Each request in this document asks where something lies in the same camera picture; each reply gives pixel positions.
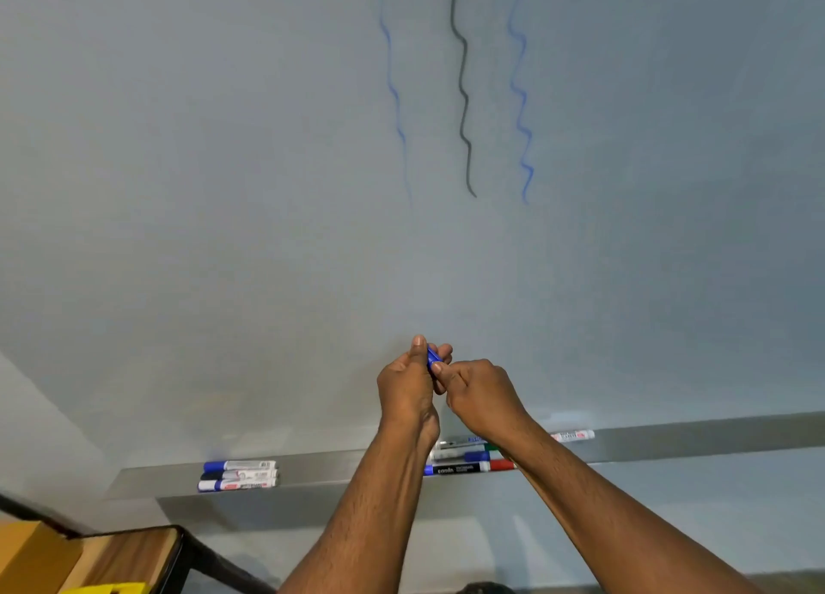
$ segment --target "stack of markers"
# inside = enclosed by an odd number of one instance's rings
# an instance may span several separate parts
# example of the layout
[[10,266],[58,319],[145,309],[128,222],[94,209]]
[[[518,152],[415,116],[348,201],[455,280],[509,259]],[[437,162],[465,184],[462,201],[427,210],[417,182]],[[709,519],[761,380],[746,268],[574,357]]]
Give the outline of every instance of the stack of markers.
[[277,484],[278,463],[274,459],[208,461],[204,464],[198,492],[252,490]]
[[[557,442],[591,440],[595,435],[589,429],[550,434]],[[424,467],[424,476],[489,473],[516,468],[517,465],[504,457],[495,444],[490,444],[477,435],[464,435],[445,438],[436,443]]]

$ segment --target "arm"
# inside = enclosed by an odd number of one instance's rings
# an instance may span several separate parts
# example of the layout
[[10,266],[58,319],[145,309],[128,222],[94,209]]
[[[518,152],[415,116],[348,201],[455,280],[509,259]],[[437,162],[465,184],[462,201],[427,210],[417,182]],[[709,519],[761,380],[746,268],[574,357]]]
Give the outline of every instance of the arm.
[[507,373],[483,359],[433,365],[447,404],[513,459],[610,594],[753,594],[758,589],[558,444]]
[[[449,345],[432,348],[449,361]],[[398,589],[424,464],[439,433],[422,336],[381,371],[378,390],[376,438],[324,533],[286,579],[281,594],[386,594]]]

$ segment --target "person's left hand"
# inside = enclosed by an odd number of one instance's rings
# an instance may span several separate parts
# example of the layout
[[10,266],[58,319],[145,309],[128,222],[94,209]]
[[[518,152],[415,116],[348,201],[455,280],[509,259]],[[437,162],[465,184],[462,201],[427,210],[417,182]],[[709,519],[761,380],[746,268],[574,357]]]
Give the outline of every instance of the person's left hand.
[[[410,349],[385,366],[378,375],[381,400],[381,427],[386,430],[419,431],[421,442],[429,451],[438,439],[438,412],[432,405],[433,390],[440,385],[427,370],[427,340],[416,336]],[[448,364],[453,360],[449,344],[429,345]]]

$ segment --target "forearm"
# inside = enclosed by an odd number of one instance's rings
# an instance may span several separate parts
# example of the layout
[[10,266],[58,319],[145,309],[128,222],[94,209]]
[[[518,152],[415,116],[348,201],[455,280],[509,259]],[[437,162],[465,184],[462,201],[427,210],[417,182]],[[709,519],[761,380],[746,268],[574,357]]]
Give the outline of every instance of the forearm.
[[379,429],[324,533],[280,592],[396,592],[428,450],[418,431]]
[[501,444],[610,594],[751,594],[706,548],[596,473],[531,423]]

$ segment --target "cardboard box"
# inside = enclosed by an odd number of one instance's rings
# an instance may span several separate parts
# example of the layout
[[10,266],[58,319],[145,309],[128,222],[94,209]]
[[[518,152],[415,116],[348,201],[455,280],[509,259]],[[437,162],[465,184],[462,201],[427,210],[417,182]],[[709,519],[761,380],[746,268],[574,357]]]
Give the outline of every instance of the cardboard box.
[[83,548],[42,522],[0,526],[0,592],[56,594]]

